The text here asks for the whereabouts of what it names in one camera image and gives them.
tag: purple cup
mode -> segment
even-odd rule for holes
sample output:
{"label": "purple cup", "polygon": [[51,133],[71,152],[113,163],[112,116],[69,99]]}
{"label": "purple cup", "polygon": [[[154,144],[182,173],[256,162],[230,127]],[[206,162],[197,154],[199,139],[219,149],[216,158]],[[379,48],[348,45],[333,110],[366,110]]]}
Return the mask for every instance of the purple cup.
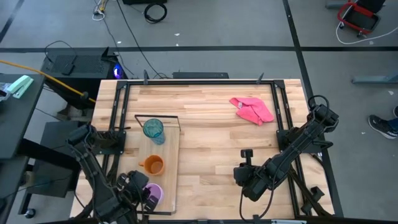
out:
{"label": "purple cup", "polygon": [[154,196],[158,199],[158,204],[160,204],[163,200],[163,189],[157,184],[147,184],[145,188],[150,190],[149,196]]}

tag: gray floor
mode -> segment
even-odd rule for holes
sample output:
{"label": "gray floor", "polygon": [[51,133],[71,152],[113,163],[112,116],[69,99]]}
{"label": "gray floor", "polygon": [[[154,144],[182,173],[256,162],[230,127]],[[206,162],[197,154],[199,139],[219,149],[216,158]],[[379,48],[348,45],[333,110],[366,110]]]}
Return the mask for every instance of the gray floor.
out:
{"label": "gray floor", "polygon": [[[14,10],[17,0],[0,2],[0,28]],[[346,47],[335,37],[337,11],[324,8],[324,1],[289,1],[302,47]],[[0,48],[43,48],[55,40],[73,47],[113,46],[103,22],[91,20],[94,1],[25,0]],[[160,24],[148,24],[142,14],[122,5],[141,46],[293,46],[282,1],[270,0],[169,0],[169,14]],[[379,13],[382,21],[368,37],[389,32],[396,24],[398,1],[388,0]],[[135,47],[134,40],[110,0],[106,21],[120,47]],[[357,40],[349,29],[339,30],[342,40]],[[398,32],[388,37],[351,46],[397,46]],[[62,44],[54,47],[65,47]],[[231,78],[301,78],[296,53],[278,51],[146,52],[151,64],[172,72],[228,72]],[[139,52],[122,52],[125,64],[138,77],[143,69],[154,76]],[[325,95],[340,115],[335,132],[326,135],[335,146],[331,162],[346,217],[398,220],[397,141],[385,139],[367,123],[369,114],[391,119],[397,105],[396,85],[353,85],[355,75],[389,75],[397,72],[398,52],[304,52],[315,94]],[[2,53],[0,58],[40,68],[43,53]],[[0,64],[1,73],[30,73]],[[65,102],[43,91],[37,107],[55,114]],[[35,111],[26,138],[39,142],[44,124],[54,119]],[[66,198],[34,196],[31,207],[38,214],[31,220],[16,215],[23,192],[19,193],[9,223],[40,223],[64,220],[72,204]]]}

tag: orange cup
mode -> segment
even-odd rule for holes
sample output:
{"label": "orange cup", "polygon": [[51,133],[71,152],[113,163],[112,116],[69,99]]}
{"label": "orange cup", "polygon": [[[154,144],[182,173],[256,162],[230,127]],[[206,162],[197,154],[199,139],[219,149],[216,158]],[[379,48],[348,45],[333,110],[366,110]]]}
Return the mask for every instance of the orange cup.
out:
{"label": "orange cup", "polygon": [[162,175],[164,171],[164,161],[158,155],[150,155],[138,165],[144,167],[144,170],[151,175]]}

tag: sneaker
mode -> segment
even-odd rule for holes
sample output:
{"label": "sneaker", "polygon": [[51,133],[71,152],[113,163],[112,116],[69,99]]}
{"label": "sneaker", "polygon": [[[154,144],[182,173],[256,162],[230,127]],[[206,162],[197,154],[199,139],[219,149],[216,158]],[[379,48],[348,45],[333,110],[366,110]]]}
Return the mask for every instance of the sneaker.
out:
{"label": "sneaker", "polygon": [[394,114],[394,116],[395,116],[396,118],[398,118],[398,106],[396,106],[396,107],[394,108],[394,110],[392,110],[392,113]]}
{"label": "sneaker", "polygon": [[368,118],[369,125],[373,130],[378,131],[388,139],[395,139],[398,136],[398,131],[391,128],[386,120],[379,118],[376,115],[371,115]]}

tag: pink cloth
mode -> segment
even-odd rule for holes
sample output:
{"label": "pink cloth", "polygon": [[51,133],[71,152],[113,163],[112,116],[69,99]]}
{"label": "pink cloth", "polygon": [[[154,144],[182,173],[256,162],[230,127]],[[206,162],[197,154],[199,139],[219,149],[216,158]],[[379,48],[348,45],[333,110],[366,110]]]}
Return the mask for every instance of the pink cloth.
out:
{"label": "pink cloth", "polygon": [[232,98],[229,102],[239,109],[236,112],[238,116],[256,123],[259,126],[262,125],[263,122],[274,120],[274,116],[259,98]]}

